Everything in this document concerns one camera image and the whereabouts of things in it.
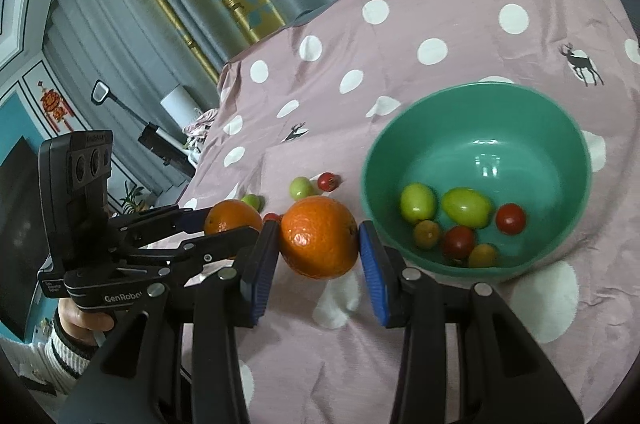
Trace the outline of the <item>striped sleeve forearm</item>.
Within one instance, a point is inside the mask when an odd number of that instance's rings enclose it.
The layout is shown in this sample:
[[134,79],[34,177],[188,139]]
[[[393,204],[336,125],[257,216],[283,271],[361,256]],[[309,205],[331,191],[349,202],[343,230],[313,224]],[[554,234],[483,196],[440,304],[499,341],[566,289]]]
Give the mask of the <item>striped sleeve forearm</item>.
[[42,344],[24,344],[1,337],[1,349],[16,374],[25,374],[42,386],[50,386],[57,395],[67,395],[85,372],[98,345],[87,346],[72,340],[62,329],[58,308],[52,331]]

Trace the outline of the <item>left hand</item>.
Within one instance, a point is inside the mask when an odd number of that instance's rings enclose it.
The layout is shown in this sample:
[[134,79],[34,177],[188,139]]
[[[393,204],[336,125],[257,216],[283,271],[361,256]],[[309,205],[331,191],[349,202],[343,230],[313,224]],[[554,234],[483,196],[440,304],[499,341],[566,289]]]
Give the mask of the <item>left hand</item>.
[[109,314],[82,311],[70,298],[58,301],[58,318],[63,331],[72,340],[87,346],[96,346],[96,334],[114,328],[114,320]]

